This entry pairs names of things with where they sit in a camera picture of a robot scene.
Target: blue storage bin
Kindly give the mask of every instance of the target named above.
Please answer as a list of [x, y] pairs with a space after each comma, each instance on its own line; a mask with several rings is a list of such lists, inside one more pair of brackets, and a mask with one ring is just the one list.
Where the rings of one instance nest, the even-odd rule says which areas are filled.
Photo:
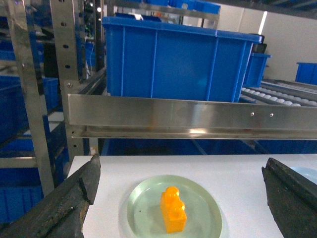
[[8, 86], [0, 81], [0, 143], [28, 125], [20, 85]]
[[243, 87], [259, 87], [261, 85], [268, 58], [271, 58], [271, 55], [251, 53]]
[[193, 10], [196, 8], [195, 0], [170, 0], [169, 5], [177, 8]]
[[220, 5], [216, 5], [211, 2], [207, 1], [196, 1], [196, 6], [195, 6], [196, 11], [203, 11], [203, 12], [208, 12], [208, 13], [213, 13], [213, 14], [219, 14], [220, 11]]
[[[15, 84], [21, 87], [20, 83], [21, 83], [20, 78], [17, 76], [0, 76], [0, 85]], [[58, 106], [57, 86], [58, 86], [57, 78], [43, 78], [44, 95], [45, 95], [46, 106], [48, 111]]]
[[113, 96], [238, 102], [260, 36], [103, 18]]
[[316, 154], [316, 140], [258, 140], [256, 149], [270, 154]]
[[317, 63], [298, 62], [296, 82], [317, 85]]
[[142, 0], [125, 0], [125, 1], [135, 1], [135, 2], [142, 2]]
[[[115, 14], [116, 17], [123, 17], [123, 18], [129, 18], [129, 19], [134, 19], [135, 15], [133, 14], [125, 14], [125, 13], [116, 13]], [[162, 22], [161, 19], [157, 16], [146, 16], [146, 15], [142, 15], [142, 18], [144, 21], [158, 21], [158, 22]]]
[[242, 140], [196, 140], [208, 155], [256, 155], [259, 151]]
[[144, 21], [156, 21], [156, 22], [162, 22], [161, 19], [157, 16], [145, 16], [142, 15], [142, 18]]
[[38, 169], [0, 169], [0, 223], [14, 222], [42, 198]]
[[95, 59], [94, 44], [86, 41], [85, 50], [86, 50], [85, 54], [86, 54], [87, 65], [95, 67], [96, 66], [96, 59]]
[[65, 165], [69, 162], [69, 155], [67, 147], [63, 149], [59, 157], [55, 161], [56, 175], [58, 183], [61, 184], [64, 182], [65, 177], [67, 176], [66, 171], [64, 171]]
[[108, 139], [102, 155], [201, 155], [192, 140]]
[[[44, 78], [47, 108], [58, 106], [57, 79]], [[0, 143], [28, 126], [24, 98], [19, 77], [0, 76]]]
[[167, 6], [168, 0], [145, 0], [148, 4]]
[[[37, 44], [40, 62], [44, 62], [43, 44]], [[0, 60], [15, 60], [13, 45], [8, 41], [0, 41]]]

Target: stainless steel frame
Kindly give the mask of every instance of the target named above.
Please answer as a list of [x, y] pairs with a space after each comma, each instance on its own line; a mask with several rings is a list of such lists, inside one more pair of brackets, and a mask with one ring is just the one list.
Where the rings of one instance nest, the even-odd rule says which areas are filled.
[[[51, 168], [50, 164], [50, 160], [52, 161], [53, 158], [48, 149], [49, 122], [39, 55], [36, 50], [31, 2], [30, 0], [6, 0], [4, 3], [27, 109], [36, 165], [39, 169], [43, 194], [47, 195], [54, 190], [52, 176], [54, 168]], [[26, 158], [26, 160], [31, 161], [32, 165], [34, 165], [33, 158]], [[19, 162], [21, 159], [15, 158], [10, 159], [10, 161]]]
[[[0, 167], [38, 167], [44, 195], [54, 188], [48, 151], [48, 120], [43, 95], [39, 61], [34, 50], [35, 37], [30, 0], [5, 0], [0, 4], [0, 14], [7, 14], [16, 63], [22, 81], [25, 104], [35, 155], [10, 158], [0, 155]], [[213, 2], [239, 5], [260, 10], [267, 6], [247, 1], [213, 0]], [[97, 72], [85, 79], [83, 45], [82, 1], [50, 0], [53, 30], [61, 82], [62, 102], [70, 160], [84, 153], [82, 138], [243, 138], [243, 139], [317, 139], [317, 108], [287, 107], [277, 105], [252, 105], [186, 100], [124, 98], [98, 96], [105, 88], [105, 68], [97, 59]], [[94, 1], [95, 8], [103, 0]], [[163, 11], [218, 21], [219, 15], [188, 11], [145, 3], [107, 0], [108, 15], [113, 6]], [[306, 13], [298, 14], [307, 17]], [[99, 21], [96, 15], [96, 27]], [[98, 32], [96, 48], [103, 46], [103, 30]], [[265, 87], [278, 87], [281, 81], [265, 81]], [[314, 94], [300, 94], [316, 99]]]
[[72, 126], [68, 121], [68, 93], [78, 93], [85, 80], [84, 25], [82, 1], [50, 0], [56, 57], [62, 93], [66, 137], [70, 161], [76, 155], [84, 154], [82, 139], [72, 137]]
[[317, 108], [75, 94], [68, 99], [69, 123], [85, 126], [74, 127], [74, 137], [317, 138]]

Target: white table surface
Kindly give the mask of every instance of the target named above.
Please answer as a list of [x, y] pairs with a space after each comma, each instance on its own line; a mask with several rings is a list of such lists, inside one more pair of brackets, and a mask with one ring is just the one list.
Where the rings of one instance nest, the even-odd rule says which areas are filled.
[[[94, 205], [83, 227], [85, 238], [124, 238], [121, 215], [132, 190], [157, 175], [195, 181], [216, 200], [228, 238], [283, 238], [267, 206], [261, 167], [273, 157], [289, 167], [317, 170], [317, 155], [101, 156], [101, 177]], [[90, 160], [77, 156], [70, 175]]]

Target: white wall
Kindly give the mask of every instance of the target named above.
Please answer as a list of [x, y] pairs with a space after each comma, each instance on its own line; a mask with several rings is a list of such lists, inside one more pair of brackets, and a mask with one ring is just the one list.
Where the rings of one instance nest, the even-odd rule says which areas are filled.
[[[220, 18], [218, 21], [218, 30], [239, 31], [243, 8], [220, 4]], [[184, 25], [200, 26], [201, 21], [194, 17], [184, 17]], [[212, 28], [213, 21], [209, 23], [207, 19], [204, 22], [204, 28]]]
[[263, 35], [272, 55], [265, 77], [295, 81], [297, 62], [317, 62], [317, 20], [268, 13]]
[[239, 31], [243, 11], [244, 9], [240, 7], [221, 4], [217, 29], [223, 31]]
[[239, 32], [258, 33], [263, 18], [263, 11], [244, 9]]

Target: metal shelf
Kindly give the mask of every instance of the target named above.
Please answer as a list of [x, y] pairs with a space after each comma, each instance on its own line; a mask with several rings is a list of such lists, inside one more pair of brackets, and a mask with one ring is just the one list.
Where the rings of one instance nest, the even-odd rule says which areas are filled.
[[133, 9], [160, 11], [165, 13], [177, 14], [180, 16], [198, 17], [198, 18], [214, 20], [214, 21], [219, 20], [219, 14], [211, 14], [211, 13], [195, 11], [195, 10], [186, 10], [186, 9], [181, 9], [181, 8], [176, 8], [171, 6], [152, 5], [152, 4], [146, 4], [143, 2], [114, 0], [113, 5], [120, 6], [120, 7], [133, 8]]

